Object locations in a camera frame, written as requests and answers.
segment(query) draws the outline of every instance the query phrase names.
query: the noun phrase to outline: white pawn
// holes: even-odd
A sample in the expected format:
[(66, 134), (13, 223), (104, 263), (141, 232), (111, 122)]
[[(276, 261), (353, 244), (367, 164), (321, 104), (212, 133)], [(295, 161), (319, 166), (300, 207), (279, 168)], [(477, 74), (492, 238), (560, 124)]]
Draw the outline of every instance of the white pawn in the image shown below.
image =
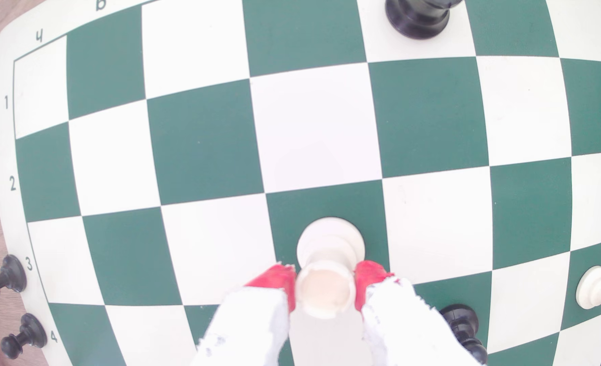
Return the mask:
[(298, 239), (301, 271), (296, 278), (296, 301), (307, 314), (333, 319), (353, 306), (357, 293), (354, 268), (366, 249), (359, 230), (341, 218), (310, 223)]
[(583, 309), (601, 305), (601, 266), (585, 272), (576, 288), (576, 302)]

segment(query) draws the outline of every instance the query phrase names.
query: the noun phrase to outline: white square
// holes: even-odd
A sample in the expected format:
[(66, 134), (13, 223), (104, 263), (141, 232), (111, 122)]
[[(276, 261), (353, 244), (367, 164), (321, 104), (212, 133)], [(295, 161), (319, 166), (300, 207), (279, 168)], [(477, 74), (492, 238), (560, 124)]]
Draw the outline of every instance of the white square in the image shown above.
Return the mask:
[(316, 319), (302, 309), (291, 313), (289, 342), (295, 366), (370, 366), (361, 313), (354, 307), (335, 319)]
[(248, 79), (241, 0), (159, 0), (142, 6), (147, 98)]
[(490, 165), (572, 156), (565, 80), (555, 57), (477, 57)]
[(103, 305), (81, 216), (27, 224), (47, 300)]
[(106, 311), (126, 366), (189, 366), (196, 355), (182, 305), (107, 305)]
[(492, 270), (490, 168), (382, 181), (391, 271), (416, 283)]
[(558, 335), (553, 366), (601, 365), (601, 315)]
[(569, 252), (492, 271), (488, 353), (560, 331)]
[(368, 65), (251, 79), (264, 190), (382, 178)]
[(386, 17), (385, 0), (357, 0), (368, 62), (475, 56), (465, 2), (450, 10), (447, 27), (436, 37), (403, 36)]
[(558, 55), (601, 61), (601, 0), (546, 0)]
[(13, 106), (8, 103), (17, 139), (69, 120), (66, 42), (67, 37), (55, 40), (14, 63)]
[(83, 216), (160, 205), (146, 100), (70, 121), (70, 146)]
[(601, 153), (572, 157), (571, 249), (601, 243)]
[(276, 263), (264, 194), (162, 207), (185, 305), (220, 304)]

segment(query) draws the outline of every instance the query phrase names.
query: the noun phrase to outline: black pawn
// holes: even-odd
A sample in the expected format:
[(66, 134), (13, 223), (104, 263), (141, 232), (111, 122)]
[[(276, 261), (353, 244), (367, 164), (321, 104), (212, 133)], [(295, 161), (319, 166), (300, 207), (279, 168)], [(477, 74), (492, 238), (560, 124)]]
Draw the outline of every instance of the black pawn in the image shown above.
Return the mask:
[(2, 352), (8, 358), (15, 360), (22, 353), (22, 346), (29, 345), (43, 348), (47, 344), (47, 335), (41, 323), (34, 315), (25, 314), (20, 319), (20, 333), (9, 334), (2, 338)]
[(447, 320), (452, 333), (459, 343), (472, 353), (474, 358), (485, 365), (488, 362), (488, 351), (476, 338), (479, 330), (479, 318), (471, 307), (463, 304), (454, 304), (442, 309), (440, 313)]
[(13, 255), (7, 255), (2, 261), (0, 289), (2, 287), (11, 288), (15, 292), (22, 292), (27, 287), (27, 277), (24, 275), (22, 263)]
[(449, 21), (449, 8), (462, 0), (386, 0), (386, 16), (397, 31), (416, 38), (441, 33)]

